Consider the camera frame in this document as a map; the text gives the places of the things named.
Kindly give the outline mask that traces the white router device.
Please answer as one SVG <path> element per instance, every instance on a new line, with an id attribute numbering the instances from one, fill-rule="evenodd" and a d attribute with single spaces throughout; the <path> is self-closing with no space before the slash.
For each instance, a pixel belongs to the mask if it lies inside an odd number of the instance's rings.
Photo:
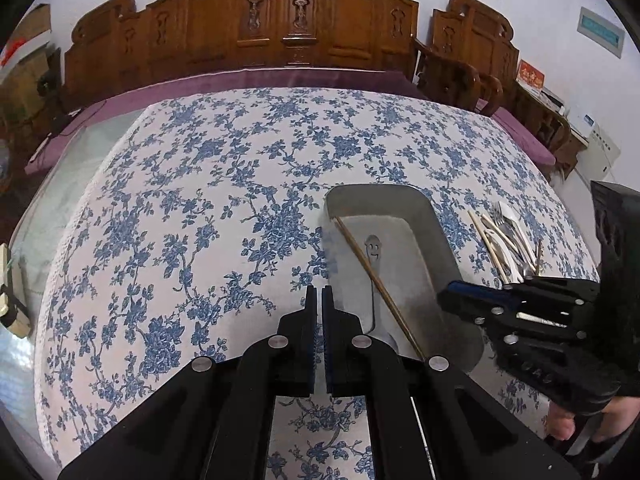
<path id="1" fill-rule="evenodd" d="M 580 110 L 571 110 L 567 120 L 570 123 L 570 128 L 584 139 L 588 139 L 591 136 L 596 124 L 593 118 Z"/>

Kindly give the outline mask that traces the red gift box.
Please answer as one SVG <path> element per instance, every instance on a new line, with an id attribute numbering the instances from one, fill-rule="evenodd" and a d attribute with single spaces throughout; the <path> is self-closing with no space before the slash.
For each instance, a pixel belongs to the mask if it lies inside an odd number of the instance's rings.
<path id="1" fill-rule="evenodd" d="M 526 90 L 539 93 L 544 88 L 544 73 L 521 58 L 518 61 L 516 81 Z"/>

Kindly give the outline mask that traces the wooden side table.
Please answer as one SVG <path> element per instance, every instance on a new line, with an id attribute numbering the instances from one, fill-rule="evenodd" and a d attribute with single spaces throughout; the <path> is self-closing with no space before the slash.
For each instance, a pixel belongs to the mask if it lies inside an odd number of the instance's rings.
<path id="1" fill-rule="evenodd" d="M 514 84 L 512 115 L 555 157 L 554 169 L 566 179 L 575 169 L 577 155 L 588 144 L 573 132 L 567 119 Z"/>

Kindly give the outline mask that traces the blue floral tablecloth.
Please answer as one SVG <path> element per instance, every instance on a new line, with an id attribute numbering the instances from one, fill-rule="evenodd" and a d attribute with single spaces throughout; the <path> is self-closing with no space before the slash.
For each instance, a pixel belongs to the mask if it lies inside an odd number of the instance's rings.
<path id="1" fill-rule="evenodd" d="M 35 371 L 64 466 L 197 356 L 235 358 L 328 280 L 321 217 L 340 184 L 432 204 L 463 277 L 498 273 L 472 219 L 509 204 L 545 274 L 595 278 L 570 214 L 490 119 L 336 89 L 247 89 L 149 106 L 106 155 L 58 244 Z"/>

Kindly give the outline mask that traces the dark wooden chopstick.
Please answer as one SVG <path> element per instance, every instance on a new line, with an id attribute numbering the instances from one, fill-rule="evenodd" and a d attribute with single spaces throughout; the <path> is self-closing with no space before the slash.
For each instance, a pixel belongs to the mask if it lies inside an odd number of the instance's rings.
<path id="1" fill-rule="evenodd" d="M 352 235 L 352 233 L 349 231 L 349 228 L 346 226 L 346 224 L 340 217 L 335 217 L 334 223 L 338 229 L 338 232 L 340 232 L 343 235 L 347 245 L 352 250 L 357 260 L 360 262 L 363 269 L 368 274 L 368 277 L 374 284 L 375 289 L 378 291 L 378 293 L 382 297 L 384 304 L 386 304 L 387 309 L 390 310 L 390 313 L 393 315 L 393 318 L 395 319 L 396 323 L 399 325 L 400 329 L 402 330 L 405 337 L 409 341 L 409 344 L 411 344 L 411 347 L 413 348 L 414 352 L 416 352 L 416 355 L 419 357 L 420 360 L 424 361 L 426 359 L 425 352 L 420 347 L 420 344 L 418 344 L 416 337 L 413 336 L 413 333 L 410 330 L 408 323 L 402 316 L 399 308 L 397 307 L 397 304 L 395 304 L 395 301 L 393 300 L 392 296 L 390 296 L 390 293 L 388 292 L 381 278 L 378 276 L 378 272 L 374 270 L 374 267 L 369 261 L 369 257 L 364 254 L 359 244 L 355 240 L 355 237 Z"/>

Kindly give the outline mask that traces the lower cardboard box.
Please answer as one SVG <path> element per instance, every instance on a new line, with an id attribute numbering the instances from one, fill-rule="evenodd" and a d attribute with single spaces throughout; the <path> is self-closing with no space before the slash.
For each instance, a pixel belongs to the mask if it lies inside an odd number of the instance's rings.
<path id="1" fill-rule="evenodd" d="M 58 83 L 58 70 L 50 63 L 53 54 L 41 47 L 18 62 L 1 84 L 1 116 L 9 126 L 32 118 L 46 104 Z"/>

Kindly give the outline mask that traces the light wooden chopstick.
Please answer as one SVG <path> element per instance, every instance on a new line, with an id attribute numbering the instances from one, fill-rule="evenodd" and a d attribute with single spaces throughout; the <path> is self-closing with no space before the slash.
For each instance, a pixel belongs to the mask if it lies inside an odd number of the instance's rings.
<path id="1" fill-rule="evenodd" d="M 472 210 L 467 209 L 466 213 L 469 215 L 471 221 L 472 221 L 472 225 L 474 226 L 474 228 L 476 229 L 477 234 L 480 236 L 480 239 L 483 241 L 483 243 L 485 244 L 485 247 L 488 251 L 489 254 L 489 258 L 492 262 L 492 264 L 494 265 L 494 267 L 496 268 L 496 270 L 498 271 L 499 274 L 499 278 L 502 281 L 503 285 L 509 284 L 508 282 L 508 278 L 506 277 L 506 272 L 504 272 L 503 267 L 498 259 L 498 256 L 496 254 L 496 252 L 494 251 L 494 248 L 491 245 L 491 242 L 488 240 L 488 237 L 486 236 L 486 232 L 484 230 L 484 228 L 482 228 L 480 226 L 480 220 L 478 220 L 476 214 L 474 214 L 474 212 Z"/>

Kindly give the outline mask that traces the metal fork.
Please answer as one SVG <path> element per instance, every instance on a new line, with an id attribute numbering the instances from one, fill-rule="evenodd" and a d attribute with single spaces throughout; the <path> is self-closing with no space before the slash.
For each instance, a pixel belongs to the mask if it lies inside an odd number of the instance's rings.
<path id="1" fill-rule="evenodd" d="M 525 245 L 522 243 L 512 223 L 502 214 L 500 205 L 497 202 L 491 204 L 490 214 L 499 231 L 508 240 L 512 254 L 518 258 L 524 278 L 531 278 L 534 275 L 532 260 L 529 259 Z"/>

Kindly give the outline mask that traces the metal spoon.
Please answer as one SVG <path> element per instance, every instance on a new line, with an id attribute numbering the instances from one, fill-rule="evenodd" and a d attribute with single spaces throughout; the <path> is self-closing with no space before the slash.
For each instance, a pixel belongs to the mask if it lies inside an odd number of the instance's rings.
<path id="1" fill-rule="evenodd" d="M 366 255 L 368 263 L 372 271 L 375 274 L 380 272 L 380 260 L 381 260 L 381 241 L 374 235 L 370 234 L 364 242 L 366 246 Z M 368 331 L 370 337 L 376 338 L 385 342 L 395 352 L 398 351 L 398 344 L 394 337 L 386 330 L 382 320 L 382 305 L 384 304 L 383 298 L 380 292 L 376 288 L 375 282 L 371 282 L 371 313 L 372 313 L 372 325 Z"/>

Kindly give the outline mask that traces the metal rectangular tray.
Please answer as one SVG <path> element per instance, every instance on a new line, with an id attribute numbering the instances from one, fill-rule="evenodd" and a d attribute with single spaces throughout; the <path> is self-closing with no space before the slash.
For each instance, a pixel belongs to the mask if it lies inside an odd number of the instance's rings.
<path id="1" fill-rule="evenodd" d="M 446 356 L 472 372 L 484 352 L 483 337 L 478 327 L 442 310 L 437 301 L 437 293 L 461 274 L 428 198 L 397 184 L 344 184 L 326 194 L 322 246 L 334 302 L 337 309 L 357 315 L 368 335 L 372 281 L 338 232 L 335 217 L 344 221 L 365 255 L 367 237 L 380 239 L 378 276 L 426 357 Z M 419 359 L 386 304 L 382 320 L 398 344 L 397 353 Z"/>

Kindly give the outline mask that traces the carved wooden sofa bench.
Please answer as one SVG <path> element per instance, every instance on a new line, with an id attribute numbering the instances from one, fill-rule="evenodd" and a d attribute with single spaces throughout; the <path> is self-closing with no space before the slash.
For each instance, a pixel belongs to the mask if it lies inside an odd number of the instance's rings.
<path id="1" fill-rule="evenodd" d="M 74 110 L 158 82 L 221 70 L 416 67 L 414 0 L 107 0 L 85 14 L 65 55 Z"/>

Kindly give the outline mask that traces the cardboard box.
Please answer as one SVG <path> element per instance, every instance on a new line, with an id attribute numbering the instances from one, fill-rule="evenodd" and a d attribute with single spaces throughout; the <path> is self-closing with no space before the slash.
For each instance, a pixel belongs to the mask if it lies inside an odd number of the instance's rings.
<path id="1" fill-rule="evenodd" d="M 48 32 L 51 29 L 51 9 L 49 3 L 40 3 L 35 6 L 29 14 L 20 21 L 17 28 L 12 32 L 8 47 L 14 44 L 21 46 L 37 36 Z"/>
<path id="2" fill-rule="evenodd" d="M 1 116 L 9 126 L 32 118 L 46 104 L 58 83 L 58 70 L 50 63 L 53 54 L 41 47 L 18 62 L 1 84 Z"/>

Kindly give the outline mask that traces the top cardboard box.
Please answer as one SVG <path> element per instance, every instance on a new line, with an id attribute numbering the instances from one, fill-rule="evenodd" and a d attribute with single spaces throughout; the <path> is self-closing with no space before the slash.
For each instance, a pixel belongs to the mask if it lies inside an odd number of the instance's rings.
<path id="1" fill-rule="evenodd" d="M 20 21 L 17 28 L 12 32 L 8 47 L 14 44 L 21 46 L 37 36 L 48 32 L 51 29 L 51 9 L 49 3 L 40 3 L 35 6 L 29 14 Z"/>

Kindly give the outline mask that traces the large white ceramic spoon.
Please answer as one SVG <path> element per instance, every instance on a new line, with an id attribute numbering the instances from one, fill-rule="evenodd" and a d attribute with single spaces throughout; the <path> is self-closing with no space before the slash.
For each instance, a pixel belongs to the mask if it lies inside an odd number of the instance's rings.
<path id="1" fill-rule="evenodd" d="M 489 218 L 487 214 L 481 214 L 480 221 L 484 224 L 486 236 L 491 242 L 491 245 L 498 256 L 503 270 L 504 272 L 506 272 L 506 277 L 509 279 L 509 282 L 524 282 L 525 278 L 522 273 L 520 262 L 518 261 L 518 258 L 516 258 L 512 254 L 508 240 L 499 231 L 494 220 Z"/>

